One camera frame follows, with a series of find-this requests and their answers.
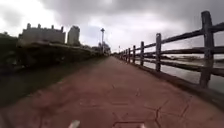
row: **paved path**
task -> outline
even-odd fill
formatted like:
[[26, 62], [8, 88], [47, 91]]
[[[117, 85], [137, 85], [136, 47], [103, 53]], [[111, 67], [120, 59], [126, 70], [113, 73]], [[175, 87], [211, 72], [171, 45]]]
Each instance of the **paved path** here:
[[1, 111], [12, 128], [224, 127], [213, 105], [113, 57]]

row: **water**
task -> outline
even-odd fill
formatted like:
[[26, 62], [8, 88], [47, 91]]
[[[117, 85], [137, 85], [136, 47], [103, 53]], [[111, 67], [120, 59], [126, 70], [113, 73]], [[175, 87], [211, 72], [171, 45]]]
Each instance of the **water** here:
[[[169, 62], [178, 62], [182, 64], [190, 64], [190, 65], [199, 65], [202, 66], [203, 64], [200, 62], [184, 62], [184, 61], [173, 61], [173, 60], [166, 60]], [[155, 64], [144, 62], [144, 66], [155, 69]], [[216, 68], [224, 68], [224, 64], [222, 63], [215, 63], [214, 67]], [[194, 72], [189, 70], [184, 70], [180, 68], [174, 68], [170, 66], [161, 66], [161, 71], [167, 74], [177, 76], [184, 80], [187, 80], [191, 83], [199, 83], [200, 80], [200, 72]], [[209, 82], [209, 88], [221, 93], [224, 93], [224, 77], [212, 75], [211, 80]]]

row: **wooden fence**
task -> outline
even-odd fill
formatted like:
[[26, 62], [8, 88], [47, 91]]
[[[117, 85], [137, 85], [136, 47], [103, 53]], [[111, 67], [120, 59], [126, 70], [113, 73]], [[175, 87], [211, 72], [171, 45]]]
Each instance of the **wooden fence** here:
[[[215, 54], [224, 54], [224, 46], [216, 47], [214, 44], [214, 33], [224, 31], [224, 23], [220, 23], [217, 25], [212, 24], [212, 18], [210, 12], [204, 11], [201, 13], [202, 16], [202, 29], [196, 30], [193, 32], [184, 33], [178, 36], [170, 37], [167, 39], [162, 39], [162, 35], [160, 33], [156, 34], [156, 43], [144, 45], [144, 42], [141, 42], [141, 47], [136, 48], [133, 46], [133, 49], [130, 48], [124, 50], [119, 53], [119, 57], [122, 60], [135, 64], [136, 61], [140, 61], [140, 65], [135, 64], [136, 66], [148, 70], [152, 73], [162, 75], [164, 79], [167, 79], [171, 82], [176, 82], [177, 84], [186, 85], [188, 88], [196, 90], [197, 92], [203, 92], [207, 94], [211, 94], [212, 96], [216, 96], [216, 99], [224, 99], [221, 96], [221, 93], [214, 92], [208, 88], [209, 81], [211, 79], [211, 75], [217, 75], [224, 77], [224, 69], [221, 68], [213, 68], [214, 63], [214, 55]], [[161, 51], [161, 47], [163, 44], [171, 43], [174, 41], [189, 39], [197, 36], [204, 36], [204, 47], [192, 48], [192, 49], [181, 49], [181, 50], [166, 50]], [[145, 49], [156, 47], [156, 51], [154, 52], [144, 52]], [[175, 62], [165, 62], [162, 61], [162, 55], [167, 54], [204, 54], [204, 66], [196, 66], [196, 65], [187, 65]], [[155, 56], [154, 60], [146, 59], [147, 56]], [[144, 62], [154, 63], [155, 70], [149, 69], [144, 66]], [[171, 66], [175, 68], [181, 68], [190, 71], [200, 72], [200, 80], [197, 84], [191, 83], [189, 81], [185, 81], [178, 77], [171, 76], [164, 72], [161, 72], [161, 65]]]

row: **sky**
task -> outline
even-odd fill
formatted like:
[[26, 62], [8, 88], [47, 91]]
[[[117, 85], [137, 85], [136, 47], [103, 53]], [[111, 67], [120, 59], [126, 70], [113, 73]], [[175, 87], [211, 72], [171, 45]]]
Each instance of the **sky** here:
[[[80, 41], [98, 45], [101, 28], [113, 52], [155, 42], [162, 38], [201, 28], [201, 12], [211, 12], [213, 24], [224, 22], [224, 0], [0, 0], [0, 32], [18, 36], [27, 23], [54, 25], [67, 32], [71, 26], [81, 29]], [[222, 34], [215, 36], [222, 45]], [[174, 42], [163, 49], [203, 45], [203, 37]]]

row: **wooden post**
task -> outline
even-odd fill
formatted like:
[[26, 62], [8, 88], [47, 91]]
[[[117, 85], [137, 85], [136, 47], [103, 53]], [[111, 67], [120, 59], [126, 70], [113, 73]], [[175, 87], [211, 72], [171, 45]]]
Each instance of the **wooden post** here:
[[120, 52], [120, 54], [119, 54], [119, 55], [120, 55], [120, 56], [119, 56], [119, 57], [120, 57], [120, 59], [122, 59], [122, 52]]
[[122, 60], [124, 60], [124, 51], [122, 51], [122, 56], [121, 56], [122, 58]]
[[123, 56], [123, 51], [121, 51], [121, 55], [120, 55], [120, 57], [121, 57], [121, 60], [122, 60], [122, 56]]
[[125, 61], [126, 62], [128, 61], [128, 50], [127, 49], [125, 50]]
[[141, 42], [140, 65], [144, 65], [144, 42]]
[[204, 33], [204, 61], [205, 68], [201, 71], [200, 86], [202, 88], [207, 88], [209, 81], [211, 79], [211, 68], [213, 67], [214, 55], [212, 49], [214, 48], [214, 34], [210, 31], [212, 27], [211, 14], [208, 11], [204, 11], [202, 16], [202, 30]]
[[125, 50], [123, 51], [124, 53], [123, 53], [123, 60], [125, 60]]
[[135, 45], [133, 46], [133, 64], [135, 64]]
[[162, 36], [160, 33], [156, 34], [156, 71], [160, 72], [161, 71], [161, 41], [162, 41]]
[[128, 63], [131, 62], [131, 49], [128, 48]]

